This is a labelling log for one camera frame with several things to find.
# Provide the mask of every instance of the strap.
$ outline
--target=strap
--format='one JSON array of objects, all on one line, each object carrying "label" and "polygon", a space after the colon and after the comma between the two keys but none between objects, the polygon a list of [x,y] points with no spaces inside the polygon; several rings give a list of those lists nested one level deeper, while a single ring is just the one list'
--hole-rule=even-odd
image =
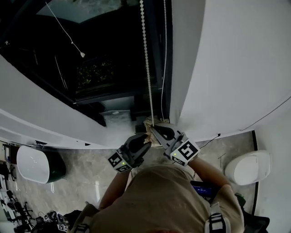
[{"label": "strap", "polygon": [[87,224],[79,224],[74,233],[89,233],[89,226]]},{"label": "strap", "polygon": [[231,226],[227,218],[221,214],[219,202],[211,205],[211,215],[204,225],[205,233],[231,233]]}]

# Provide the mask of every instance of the glass pane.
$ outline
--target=glass pane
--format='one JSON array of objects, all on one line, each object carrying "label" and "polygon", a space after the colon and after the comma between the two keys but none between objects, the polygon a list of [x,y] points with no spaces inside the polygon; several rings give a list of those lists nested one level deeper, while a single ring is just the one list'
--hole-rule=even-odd
[{"label": "glass pane", "polygon": [[[76,23],[117,10],[123,5],[138,4],[138,0],[52,0],[48,3],[56,17]],[[44,6],[37,14],[52,16],[47,6]]]}]

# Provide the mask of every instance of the tiled floor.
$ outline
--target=tiled floor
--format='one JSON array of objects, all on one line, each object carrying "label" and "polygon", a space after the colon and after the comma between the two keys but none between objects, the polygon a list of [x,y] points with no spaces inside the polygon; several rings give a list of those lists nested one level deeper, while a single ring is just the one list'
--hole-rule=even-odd
[{"label": "tiled floor", "polygon": [[[206,142],[197,143],[203,146]],[[27,201],[35,216],[56,210],[61,214],[82,210],[85,201],[98,206],[108,185],[116,172],[107,158],[115,150],[59,150],[65,161],[67,175],[51,184],[39,184],[25,180],[17,171],[17,182],[10,182],[10,189],[20,201]],[[224,171],[226,165],[235,157],[253,151],[250,132],[217,139],[205,146],[200,157],[216,168]],[[145,161],[138,169],[157,163],[171,163],[163,156],[162,148],[151,148],[145,155]],[[234,192],[241,193],[246,199],[245,210],[251,212],[255,185],[233,185]]]}]

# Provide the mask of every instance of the person's arm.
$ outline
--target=person's arm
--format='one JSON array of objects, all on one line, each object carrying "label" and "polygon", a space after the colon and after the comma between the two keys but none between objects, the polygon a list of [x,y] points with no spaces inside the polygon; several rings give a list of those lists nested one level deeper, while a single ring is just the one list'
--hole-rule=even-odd
[{"label": "person's arm", "polygon": [[107,188],[103,198],[101,199],[99,205],[100,210],[109,207],[117,198],[120,198],[123,195],[129,174],[130,170],[116,174],[111,184]]},{"label": "person's arm", "polygon": [[197,173],[203,182],[212,183],[217,188],[221,188],[225,184],[230,184],[218,169],[199,157],[189,162],[188,165]]}]

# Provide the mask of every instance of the cloth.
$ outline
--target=cloth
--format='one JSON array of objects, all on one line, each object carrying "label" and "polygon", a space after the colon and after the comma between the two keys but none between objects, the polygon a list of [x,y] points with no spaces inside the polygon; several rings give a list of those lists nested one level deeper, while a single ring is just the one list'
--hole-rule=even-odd
[{"label": "cloth", "polygon": [[[163,119],[159,120],[157,116],[154,116],[154,124],[158,124],[158,123],[170,123],[170,121],[169,119],[165,119],[165,121],[163,121]],[[145,119],[144,125],[146,128],[146,134],[148,135],[148,137],[145,139],[145,142],[151,142],[153,145],[159,146],[160,145],[159,141],[157,140],[157,138],[151,131],[151,126],[152,126],[151,116]]]},{"label": "cloth", "polygon": [[[190,180],[191,175],[177,166],[140,171],[119,199],[93,216],[90,233],[146,233],[154,229],[203,233],[211,208]],[[242,233],[243,215],[229,185],[219,190],[217,201],[231,223],[231,232]]]}]

